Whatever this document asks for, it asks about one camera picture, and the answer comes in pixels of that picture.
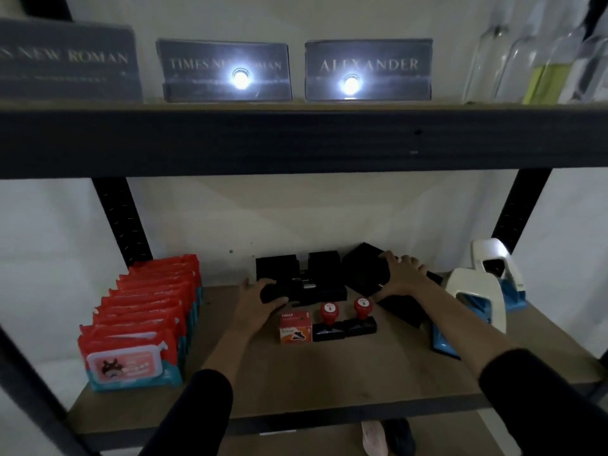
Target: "black shelf beam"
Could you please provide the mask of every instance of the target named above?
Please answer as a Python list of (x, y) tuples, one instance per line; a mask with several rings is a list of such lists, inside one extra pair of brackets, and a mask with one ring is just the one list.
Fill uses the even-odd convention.
[(604, 108), (1, 111), (0, 179), (605, 167), (606, 121)]

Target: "shoe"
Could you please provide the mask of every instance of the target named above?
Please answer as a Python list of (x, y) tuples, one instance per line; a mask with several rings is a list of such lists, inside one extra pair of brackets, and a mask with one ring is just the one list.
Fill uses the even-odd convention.
[(407, 419), (389, 419), (383, 421), (386, 443), (396, 456), (414, 456), (416, 441)]
[(389, 448), (386, 445), (384, 429), (380, 421), (361, 422), (363, 430), (363, 449), (368, 456), (388, 456)]

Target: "black sign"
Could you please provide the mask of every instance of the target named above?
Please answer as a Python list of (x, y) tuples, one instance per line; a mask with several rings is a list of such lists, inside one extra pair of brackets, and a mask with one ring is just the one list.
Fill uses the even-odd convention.
[(430, 99), (433, 40), (306, 43), (308, 101)]
[(0, 98), (141, 101), (133, 31), (1, 19)]
[(167, 102), (291, 101), (287, 45), (156, 42)]

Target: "clear glass bottle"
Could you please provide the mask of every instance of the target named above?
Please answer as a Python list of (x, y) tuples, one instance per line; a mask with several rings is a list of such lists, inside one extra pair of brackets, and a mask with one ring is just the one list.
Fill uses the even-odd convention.
[(463, 102), (491, 102), (505, 66), (511, 43), (509, 22), (515, 0), (500, 0), (492, 11), (490, 26), (475, 47)]
[(589, 10), (589, 0), (573, 0), (572, 5), (552, 36), (544, 58), (534, 66), (523, 98), (524, 104), (557, 104), (570, 75), (572, 64), (576, 59), (586, 28), (582, 25)]
[(536, 3), (521, 35), (511, 46), (494, 95), (495, 102), (523, 101), (539, 48), (538, 33), (546, 6), (547, 0), (539, 0)]
[(572, 64), (559, 97), (560, 104), (588, 103), (608, 99), (605, 78), (608, 71), (608, 9), (599, 18)]

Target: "self-inking stamp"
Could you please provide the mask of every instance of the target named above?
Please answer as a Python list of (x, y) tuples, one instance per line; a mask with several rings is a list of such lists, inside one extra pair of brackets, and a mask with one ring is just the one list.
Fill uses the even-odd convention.
[(378, 330), (376, 320), (374, 317), (369, 316), (372, 309), (373, 304), (369, 299), (360, 297), (354, 300), (354, 311), (357, 314), (357, 318), (343, 322), (346, 336), (373, 334)]
[(331, 302), (321, 304), (321, 319), (323, 323), (313, 325), (313, 341), (344, 339), (342, 322), (336, 322), (340, 309)]

